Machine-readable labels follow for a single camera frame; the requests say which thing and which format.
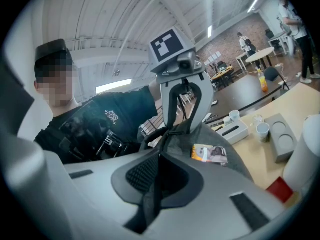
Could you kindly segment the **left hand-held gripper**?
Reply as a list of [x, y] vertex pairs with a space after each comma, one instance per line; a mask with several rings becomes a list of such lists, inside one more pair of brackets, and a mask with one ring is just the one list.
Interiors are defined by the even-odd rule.
[[180, 95], [188, 91], [188, 84], [196, 103], [187, 120], [187, 132], [193, 132], [211, 109], [214, 89], [204, 65], [197, 59], [196, 46], [176, 27], [172, 27], [148, 45], [149, 70], [156, 74], [160, 85], [163, 121], [171, 130], [176, 121]]

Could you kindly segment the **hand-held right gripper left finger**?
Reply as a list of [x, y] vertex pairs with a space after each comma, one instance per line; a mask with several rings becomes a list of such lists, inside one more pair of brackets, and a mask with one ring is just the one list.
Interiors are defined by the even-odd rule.
[[147, 152], [116, 160], [65, 166], [52, 152], [13, 135], [0, 136], [0, 168], [23, 211], [51, 240], [158, 240], [136, 233], [139, 208], [115, 193], [111, 176]]

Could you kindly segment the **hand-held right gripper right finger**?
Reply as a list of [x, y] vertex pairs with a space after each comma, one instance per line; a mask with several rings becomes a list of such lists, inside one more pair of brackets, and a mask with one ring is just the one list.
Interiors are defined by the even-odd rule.
[[191, 158], [154, 155], [148, 161], [146, 236], [152, 240], [235, 240], [284, 211], [242, 174]]

